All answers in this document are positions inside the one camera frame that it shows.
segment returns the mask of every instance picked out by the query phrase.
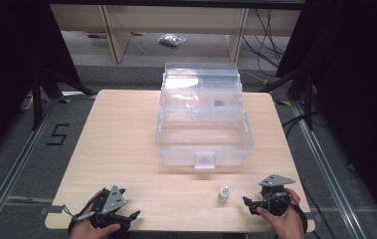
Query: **aluminum rail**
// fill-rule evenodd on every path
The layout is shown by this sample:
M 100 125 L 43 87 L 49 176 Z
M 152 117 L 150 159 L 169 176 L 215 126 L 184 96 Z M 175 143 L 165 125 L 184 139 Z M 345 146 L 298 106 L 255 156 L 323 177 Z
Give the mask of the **aluminum rail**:
M 302 108 L 300 107 L 298 102 L 293 102 L 292 108 L 296 117 L 303 115 Z M 351 237 L 357 239 L 368 238 L 351 204 L 346 198 L 339 181 L 334 175 L 330 163 L 327 161 L 327 158 L 325 157 L 314 132 L 308 129 L 308 126 L 303 119 L 299 123 L 300 128 L 305 135 L 306 141 L 308 142 L 308 145 L 312 151 L 312 154 L 314 155 L 315 161 L 317 162 L 318 167 L 321 170 L 328 189 L 330 190 L 334 202 L 339 209 L 340 215 L 342 216 Z
M 21 172 L 23 171 L 27 161 L 40 137 L 43 132 L 43 129 L 46 126 L 46 122 L 49 119 L 49 116 L 55 106 L 58 104 L 58 101 L 49 101 L 46 105 L 44 118 L 39 123 L 39 126 L 32 130 L 27 141 L 25 142 L 23 148 L 21 149 L 20 153 L 17 156 L 14 164 L 12 165 L 11 169 L 9 170 L 7 176 L 5 177 L 2 185 L 0 186 L 0 213 L 2 211 L 5 202 L 8 199 L 9 194 L 11 193 L 15 183 L 17 182 Z

